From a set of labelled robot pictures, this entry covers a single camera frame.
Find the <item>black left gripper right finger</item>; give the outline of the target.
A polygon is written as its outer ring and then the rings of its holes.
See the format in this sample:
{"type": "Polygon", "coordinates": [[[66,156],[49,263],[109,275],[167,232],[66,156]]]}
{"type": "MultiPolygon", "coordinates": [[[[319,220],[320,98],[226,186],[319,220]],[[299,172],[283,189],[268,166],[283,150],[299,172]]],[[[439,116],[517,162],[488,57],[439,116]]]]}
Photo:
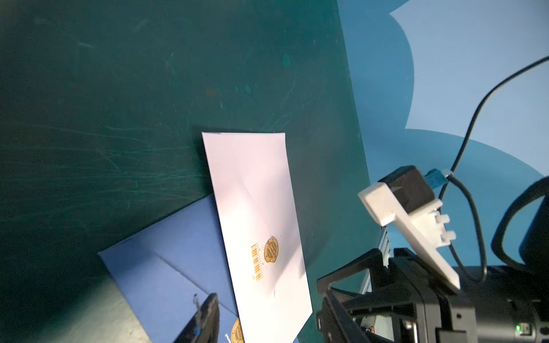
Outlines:
{"type": "Polygon", "coordinates": [[[323,297],[321,310],[316,314],[316,325],[324,343],[370,342],[332,291],[327,291],[323,297]]]}

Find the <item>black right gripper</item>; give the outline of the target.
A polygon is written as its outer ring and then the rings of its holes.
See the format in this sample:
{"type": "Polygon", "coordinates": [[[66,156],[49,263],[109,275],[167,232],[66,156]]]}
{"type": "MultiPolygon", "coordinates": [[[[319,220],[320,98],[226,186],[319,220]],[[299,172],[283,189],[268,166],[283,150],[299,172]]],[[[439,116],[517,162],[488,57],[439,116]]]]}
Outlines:
{"type": "Polygon", "coordinates": [[[410,250],[384,265],[376,248],[318,279],[317,291],[346,300],[353,317],[391,317],[397,342],[548,341],[548,284],[508,266],[489,267],[480,284],[462,278],[456,289],[410,250]],[[364,300],[332,287],[365,270],[372,290],[364,300]]]}

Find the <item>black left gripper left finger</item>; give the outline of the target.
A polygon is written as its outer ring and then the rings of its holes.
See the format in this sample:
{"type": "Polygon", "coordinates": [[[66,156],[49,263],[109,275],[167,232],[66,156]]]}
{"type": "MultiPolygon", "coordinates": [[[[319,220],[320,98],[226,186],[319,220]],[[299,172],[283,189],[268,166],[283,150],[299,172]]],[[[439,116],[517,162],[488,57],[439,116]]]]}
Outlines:
{"type": "Polygon", "coordinates": [[[217,343],[220,333],[220,304],[217,294],[209,294],[203,303],[195,294],[193,304],[196,313],[174,343],[217,343]]]}

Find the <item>dark blue envelope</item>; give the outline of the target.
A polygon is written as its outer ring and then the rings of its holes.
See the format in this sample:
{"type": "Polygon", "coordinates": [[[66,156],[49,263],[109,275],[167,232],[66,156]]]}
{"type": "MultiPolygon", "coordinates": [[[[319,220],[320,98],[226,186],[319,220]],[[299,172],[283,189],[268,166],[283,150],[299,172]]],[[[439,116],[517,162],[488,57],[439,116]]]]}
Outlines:
{"type": "Polygon", "coordinates": [[[230,342],[237,306],[213,195],[99,253],[153,342],[174,342],[194,296],[217,294],[220,342],[230,342]]]}

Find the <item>lavender envelope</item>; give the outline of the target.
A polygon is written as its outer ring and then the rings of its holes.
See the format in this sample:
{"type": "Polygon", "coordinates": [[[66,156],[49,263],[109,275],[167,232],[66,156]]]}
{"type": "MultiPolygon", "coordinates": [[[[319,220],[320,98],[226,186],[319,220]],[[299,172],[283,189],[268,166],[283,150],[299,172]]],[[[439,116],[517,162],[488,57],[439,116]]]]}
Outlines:
{"type": "Polygon", "coordinates": [[[283,133],[204,133],[246,342],[293,342],[312,314],[283,133]]]}

